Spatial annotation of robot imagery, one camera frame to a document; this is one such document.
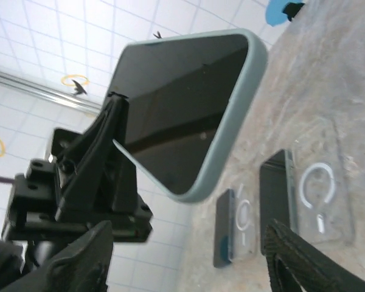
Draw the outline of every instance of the white tiled wall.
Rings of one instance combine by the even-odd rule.
[[[25,172],[29,159],[42,158],[54,127],[83,131],[93,119],[0,86],[0,139],[6,148],[0,158],[0,175]],[[190,207],[168,199],[143,173],[137,179],[139,193],[153,211],[154,230],[147,244],[115,244],[109,291],[173,292],[189,233]],[[0,184],[0,232],[9,192],[10,186]]]
[[[265,22],[269,0],[0,0],[0,71],[72,92],[65,75],[90,81],[101,103],[125,45],[132,41],[247,28],[270,48],[288,24]]]

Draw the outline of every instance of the phone mount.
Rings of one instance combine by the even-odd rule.
[[[127,97],[109,102],[83,133],[55,129],[50,161],[34,159],[15,176],[2,231],[5,241],[26,240],[32,269],[101,221],[114,242],[145,242],[152,212],[137,194],[136,168],[113,145],[123,142]]]

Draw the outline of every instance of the beige stone surface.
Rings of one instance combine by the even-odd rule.
[[[214,194],[198,204],[178,291],[270,291],[260,254],[212,266],[216,197],[244,183],[259,206],[259,166],[290,148],[316,117],[333,121],[355,220],[351,246],[327,252],[365,280],[365,0],[310,0],[269,54],[269,66]]]

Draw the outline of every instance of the clear phone case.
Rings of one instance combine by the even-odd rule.
[[[351,244],[353,218],[333,123],[314,120],[291,150],[299,235],[319,248]]]
[[[234,199],[230,204],[229,260],[251,259],[257,250],[257,220],[253,195],[244,184],[234,187]]]

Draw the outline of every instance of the dark phone back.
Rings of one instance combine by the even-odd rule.
[[[234,197],[234,191],[226,190],[217,200],[215,214],[215,237],[214,237],[214,267],[223,268],[228,266],[230,236],[230,206]]]
[[[265,229],[272,218],[290,228],[285,150],[270,157],[260,168],[260,231],[263,255]]]

